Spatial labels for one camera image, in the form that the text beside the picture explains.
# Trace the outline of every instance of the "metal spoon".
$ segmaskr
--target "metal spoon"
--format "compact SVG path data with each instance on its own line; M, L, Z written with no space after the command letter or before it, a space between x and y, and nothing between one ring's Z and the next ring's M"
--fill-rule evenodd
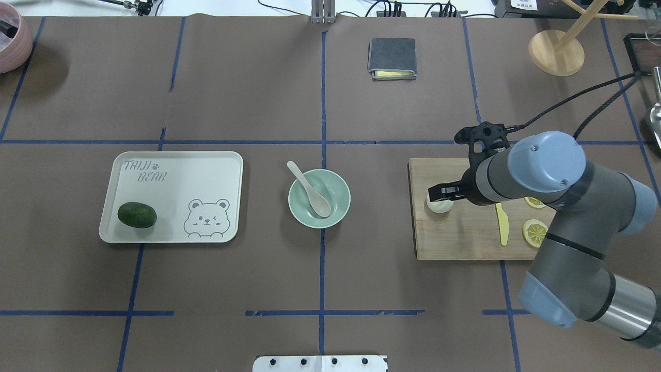
M656 86L657 103L650 109L647 125L654 133L656 145L661 150L661 67L654 68L654 85Z
M287 167L296 176L301 185L303 185L303 188L307 193L307 198L310 200L310 205L312 206L312 209L315 211L315 213L317 213L321 218L330 216L331 205L326 199L324 199L323 196L321 196L321 194L317 192L317 190L315 190L314 187L312 187L312 185L310 185L310 182L307 181L303 175L303 172L301 172L301 170L298 168L298 165L290 160L287 162Z

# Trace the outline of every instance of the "black cable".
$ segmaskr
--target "black cable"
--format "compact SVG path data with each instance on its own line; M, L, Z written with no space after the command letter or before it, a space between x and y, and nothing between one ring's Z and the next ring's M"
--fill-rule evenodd
M99 0L99 1L103 1L104 3L115 4L115 5L124 5L124 2L117 0Z
M495 14L489 14L489 13L476 13L476 14L462 15L461 17L462 17L462 18L467 18L467 17L475 17L475 16L477 16L477 15L490 15L490 16L492 16L492 17L494 17L494 18L498 18L497 15L495 15Z
M440 8L440 10L438 11L439 14L443 11L443 4L441 4L441 3L433 3L433 4L431 4L431 5L429 6L429 9L427 9L427 13L424 14L424 17L423 17L423 18L427 18L427 16L429 15L429 12L432 11L432 8L433 8L435 5L438 5L438 7Z
M368 12L365 13L365 17L367 17L367 16L369 15L369 12L371 12L371 10L374 9L374 7L375 7L378 3L386 3L386 4L388 4L388 13L390 13L390 1L388 1L388 0L377 0L376 3L372 4L372 6L369 7ZM385 16L385 5L383 6L383 15Z
M289 10L289 9L278 8L278 7L274 7L273 5L267 5L267 4L264 4L264 3L262 2L262 0L257 0L257 2L260 3L261 5L264 5L264 6L267 7L267 8L278 9L278 10L281 10L281 11L291 12L291 13L298 14L298 15L307 15L307 14L303 14L303 13L298 13L298 12L295 12L295 11L291 11L291 10Z
M345 12L339 12L339 13L337 13L337 14L343 14L343 13L346 13L346 14L353 14L353 15L355 15L356 17L360 18L360 15L357 15L356 13L353 13L353 12L346 12L346 11L345 11Z
M578 126L578 128L576 129L576 132L574 132L574 136L573 136L574 139L578 138L578 135L585 129L585 127L588 125L588 123L590 123L590 121L592 121L592 119L594 119L595 116L599 115L599 113L602 112L606 107L608 107L608 105L613 103L614 100L616 100L619 96L624 94L624 92L627 89L631 88L636 83L636 81L638 81L638 79L640 79L640 78L641 78L641 74L639 72L637 72L636 76L634 76L634 78L630 82L628 82L628 84L626 84L624 87L622 87L622 89L615 92L615 94L612 95L609 99L607 99L606 102L603 103L603 105L601 105L592 114L590 114L590 116L588 116L588 118L583 120L581 125Z
M161 2L156 6L156 11L154 12L154 17L159 15L159 9L161 8L161 5L163 4L165 0L161 0Z
M521 130L521 129L523 129L523 128L529 126L530 124L532 124L533 122L535 122L537 119L543 117L544 115L550 113L551 111L557 109L558 107L564 105L565 103L567 103L567 102L573 100L574 98L577 98L577 97L582 96L582 95L585 94L585 93L589 93L589 92L591 92L591 91L593 91L593 90L595 90L595 89L599 89L599 88L605 87L606 85L611 85L612 83L617 83L618 81L626 80L626 79L629 79L630 77L634 77L634 76L636 76L636 73L635 73L635 72L628 73L627 75L623 75L623 76L621 76L621 77L618 77L617 79L612 79L612 80L609 80L609 81L605 81L605 82L603 82L603 83L601 83L601 84L597 84L597 85L594 85L594 86L589 87L589 88L587 88L587 89L583 89L582 91L580 91L580 92L578 92L578 93L572 95L571 97L566 98L566 99L563 99L562 101L560 101L560 102L556 103L555 105L549 107L548 109L542 111L541 113L539 113L539 114L538 114L537 116L535 116L534 118L528 120L525 124L515 125L515 126L509 126L509 127L507 128L507 133L513 133L513 132L516 132L517 130Z
M443 15L438 15L438 16L443 17L443 18L447 18L448 12L450 11L451 6L452 6L452 4L448 1L446 3L445 7L443 8Z
M407 5L434 5L436 3L402 3L402 4L407 4Z

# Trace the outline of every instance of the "avocado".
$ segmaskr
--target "avocado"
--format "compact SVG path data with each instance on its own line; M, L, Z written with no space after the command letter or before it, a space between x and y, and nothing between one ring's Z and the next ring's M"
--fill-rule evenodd
M130 201L117 210L117 218L134 228L148 228L156 223L156 211L149 205Z

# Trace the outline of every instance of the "white tray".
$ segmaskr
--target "white tray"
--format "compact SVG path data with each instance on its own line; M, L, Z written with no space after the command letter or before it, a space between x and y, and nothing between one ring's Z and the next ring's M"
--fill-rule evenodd
M237 233L243 158L236 152L124 152L112 164L98 235L108 243L224 243ZM117 210L135 201L156 224L132 228Z

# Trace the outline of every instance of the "wooden cutting board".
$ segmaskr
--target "wooden cutting board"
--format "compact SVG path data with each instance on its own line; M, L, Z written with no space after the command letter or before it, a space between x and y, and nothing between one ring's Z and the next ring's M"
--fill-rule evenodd
M506 246L500 245L495 206L480 207L455 201L448 213L437 214L426 205L427 189L461 179L467 158L414 158L408 161L413 230L418 259L534 259L537 248L523 237L524 222L535 218L551 225L555 210L535 209L523 199L502 203L510 221Z

